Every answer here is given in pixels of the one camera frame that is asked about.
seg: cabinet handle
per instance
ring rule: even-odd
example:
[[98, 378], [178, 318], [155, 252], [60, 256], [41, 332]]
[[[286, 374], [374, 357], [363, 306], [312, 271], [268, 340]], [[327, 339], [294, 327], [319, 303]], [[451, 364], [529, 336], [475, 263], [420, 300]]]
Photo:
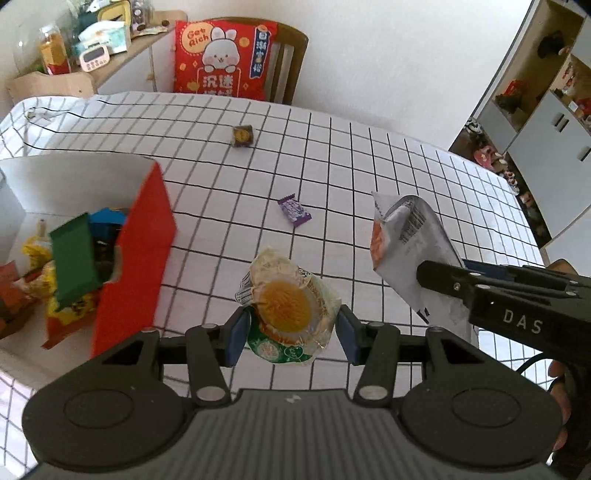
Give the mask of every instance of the cabinet handle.
[[591, 148], [588, 148], [588, 149], [587, 149], [587, 153], [586, 153], [585, 155], [583, 155], [583, 157], [582, 157], [582, 158], [580, 158], [579, 160], [580, 160], [580, 161], [584, 161], [584, 160], [585, 160], [585, 158], [587, 158], [587, 157], [589, 156], [589, 154], [590, 154], [590, 153], [591, 153]]
[[556, 123], [554, 124], [554, 126], [555, 126], [555, 127], [557, 127], [557, 126], [558, 126], [558, 124], [559, 124], [559, 123], [562, 121], [562, 119], [563, 119], [563, 118], [564, 118], [564, 114], [562, 113], [562, 114], [560, 115], [560, 117], [558, 117], [558, 120], [556, 120]]
[[565, 127], [566, 127], [566, 126], [569, 124], [569, 122], [570, 122], [570, 120], [567, 118], [567, 119], [566, 119], [566, 122], [564, 122], [564, 123], [563, 123], [562, 127], [560, 127], [560, 128], [558, 129], [558, 133], [559, 133], [559, 134], [561, 134], [561, 133], [562, 133], [562, 130], [564, 130], [564, 128], [565, 128]]

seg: red cushion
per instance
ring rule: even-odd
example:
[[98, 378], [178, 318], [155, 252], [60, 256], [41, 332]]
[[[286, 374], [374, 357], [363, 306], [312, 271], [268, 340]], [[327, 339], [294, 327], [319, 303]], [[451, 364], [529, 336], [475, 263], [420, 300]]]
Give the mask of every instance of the red cushion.
[[277, 23], [177, 21], [174, 91], [264, 100]]

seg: blue snack package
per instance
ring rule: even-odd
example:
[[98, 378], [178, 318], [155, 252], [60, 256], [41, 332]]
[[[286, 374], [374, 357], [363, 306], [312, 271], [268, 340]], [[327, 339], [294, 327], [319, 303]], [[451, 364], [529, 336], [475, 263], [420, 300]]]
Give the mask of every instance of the blue snack package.
[[277, 200], [277, 203], [285, 213], [286, 217], [289, 218], [290, 222], [294, 224], [294, 227], [300, 226], [302, 223], [306, 223], [308, 220], [312, 220], [312, 215], [304, 210], [300, 202], [296, 200], [296, 194], [291, 195]]

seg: metal screw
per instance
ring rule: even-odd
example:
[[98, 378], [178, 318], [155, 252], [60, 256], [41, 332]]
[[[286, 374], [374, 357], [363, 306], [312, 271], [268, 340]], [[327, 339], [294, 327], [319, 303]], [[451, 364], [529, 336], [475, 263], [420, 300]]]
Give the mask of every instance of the metal screw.
[[388, 396], [388, 390], [379, 385], [367, 385], [359, 389], [359, 396], [364, 400], [383, 400]]
[[226, 395], [223, 388], [210, 385], [197, 390], [197, 398], [203, 401], [218, 401]]

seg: rabbit face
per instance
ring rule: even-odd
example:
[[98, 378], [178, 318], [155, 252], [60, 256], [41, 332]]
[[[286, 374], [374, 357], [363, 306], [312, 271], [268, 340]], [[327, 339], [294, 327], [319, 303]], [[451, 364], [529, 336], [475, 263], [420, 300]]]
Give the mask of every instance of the rabbit face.
[[215, 27], [212, 30], [212, 41], [205, 47], [203, 52], [203, 65], [207, 73], [215, 69], [225, 70], [232, 73], [240, 62], [238, 47], [234, 43], [236, 30], [224, 31]]

